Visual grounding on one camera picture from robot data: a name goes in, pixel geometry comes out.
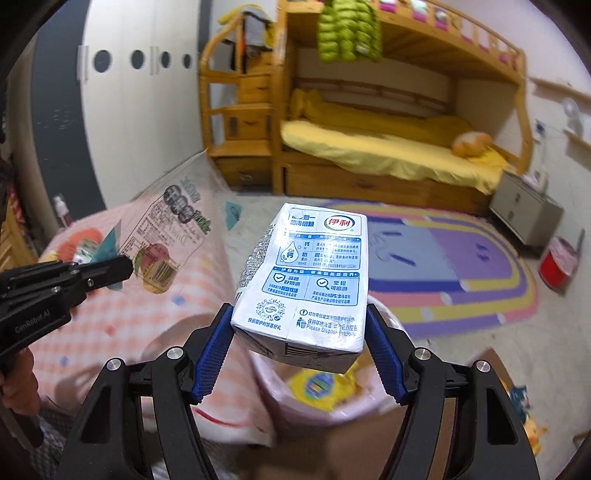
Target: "green puffer jacket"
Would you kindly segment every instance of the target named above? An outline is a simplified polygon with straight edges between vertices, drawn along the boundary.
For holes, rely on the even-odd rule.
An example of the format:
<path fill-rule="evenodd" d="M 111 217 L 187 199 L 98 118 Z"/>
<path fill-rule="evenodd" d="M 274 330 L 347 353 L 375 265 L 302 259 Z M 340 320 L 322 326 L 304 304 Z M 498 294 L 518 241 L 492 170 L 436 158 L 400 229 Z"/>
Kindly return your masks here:
<path fill-rule="evenodd" d="M 379 60 L 382 27 L 367 0 L 325 0 L 318 19 L 320 60 Z"/>

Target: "barcode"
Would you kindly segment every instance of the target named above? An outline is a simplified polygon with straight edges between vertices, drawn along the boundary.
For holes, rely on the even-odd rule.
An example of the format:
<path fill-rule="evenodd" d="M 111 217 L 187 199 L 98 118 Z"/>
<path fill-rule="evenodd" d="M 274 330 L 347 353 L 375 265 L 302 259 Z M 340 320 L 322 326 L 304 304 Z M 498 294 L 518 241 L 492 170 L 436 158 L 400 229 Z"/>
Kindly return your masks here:
<path fill-rule="evenodd" d="M 174 272 L 175 270 L 173 267 L 168 265 L 166 262 L 162 262 L 158 266 L 158 270 L 156 270 L 156 273 L 152 275 L 152 279 L 155 282 L 160 283 L 163 287 L 165 287 L 168 284 L 168 281 L 173 276 Z"/>

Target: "wall shelf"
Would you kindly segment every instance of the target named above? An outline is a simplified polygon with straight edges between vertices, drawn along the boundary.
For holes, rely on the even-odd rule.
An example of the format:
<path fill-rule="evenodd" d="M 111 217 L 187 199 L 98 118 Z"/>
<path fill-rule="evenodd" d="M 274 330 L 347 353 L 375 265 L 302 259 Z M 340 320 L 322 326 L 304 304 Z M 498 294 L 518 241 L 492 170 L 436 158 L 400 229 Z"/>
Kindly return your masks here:
<path fill-rule="evenodd" d="M 577 145 L 581 145 L 581 147 L 586 148 L 587 150 L 591 151 L 591 143 L 586 142 L 585 140 L 583 140 L 582 138 L 578 137 L 577 135 L 575 135 L 574 133 L 569 132 L 568 130 L 563 130 L 564 134 L 574 143 L 576 143 Z"/>
<path fill-rule="evenodd" d="M 530 80 L 534 82 L 536 85 L 548 88 L 550 90 L 555 90 L 556 92 L 564 93 L 566 96 L 572 97 L 575 100 L 580 100 L 582 102 L 586 102 L 591 105 L 591 95 L 588 93 L 580 92 L 579 90 L 575 90 L 568 85 L 564 85 L 562 83 L 551 82 L 549 80 L 539 79 L 536 77 L 530 77 Z"/>

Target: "nightstand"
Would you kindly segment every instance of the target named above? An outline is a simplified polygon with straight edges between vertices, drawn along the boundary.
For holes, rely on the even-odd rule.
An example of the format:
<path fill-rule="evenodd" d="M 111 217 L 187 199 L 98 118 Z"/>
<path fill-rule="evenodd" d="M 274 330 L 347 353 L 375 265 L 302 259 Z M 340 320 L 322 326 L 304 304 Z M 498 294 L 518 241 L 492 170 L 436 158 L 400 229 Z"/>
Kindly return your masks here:
<path fill-rule="evenodd" d="M 545 247 L 564 212 L 546 195 L 539 194 L 519 177 L 503 172 L 491 201 L 491 212 L 528 247 Z"/>

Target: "cardboard box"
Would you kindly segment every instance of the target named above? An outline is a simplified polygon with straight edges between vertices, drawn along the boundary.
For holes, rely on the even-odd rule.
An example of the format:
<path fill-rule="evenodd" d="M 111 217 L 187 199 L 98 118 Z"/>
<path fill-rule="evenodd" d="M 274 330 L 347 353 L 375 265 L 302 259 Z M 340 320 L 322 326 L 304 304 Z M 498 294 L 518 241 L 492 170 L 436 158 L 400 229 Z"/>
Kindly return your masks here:
<path fill-rule="evenodd" d="M 509 387 L 513 382 L 492 349 L 478 356 L 488 361 Z M 443 478 L 447 466 L 455 418 L 455 399 L 445 400 L 437 447 L 429 480 Z M 375 480 L 386 464 L 406 407 L 378 416 L 364 417 L 313 436 L 296 440 L 280 438 L 274 448 L 244 450 L 238 457 L 243 480 Z"/>

